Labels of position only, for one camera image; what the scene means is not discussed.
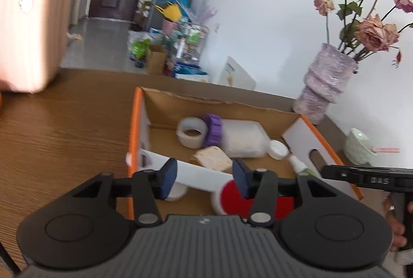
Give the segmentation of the person's right hand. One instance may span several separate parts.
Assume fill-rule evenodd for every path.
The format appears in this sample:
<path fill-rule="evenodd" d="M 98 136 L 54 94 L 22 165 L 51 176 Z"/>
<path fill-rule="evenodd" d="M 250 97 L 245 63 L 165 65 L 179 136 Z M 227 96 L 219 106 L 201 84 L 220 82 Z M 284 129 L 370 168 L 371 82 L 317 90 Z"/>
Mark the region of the person's right hand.
<path fill-rule="evenodd" d="M 396 219 L 392 206 L 393 201 L 391 197 L 388 196 L 383 202 L 383 208 L 385 218 L 393 232 L 391 252 L 396 252 L 399 248 L 402 248 L 407 244 L 407 239 L 404 237 L 405 227 L 399 220 Z"/>

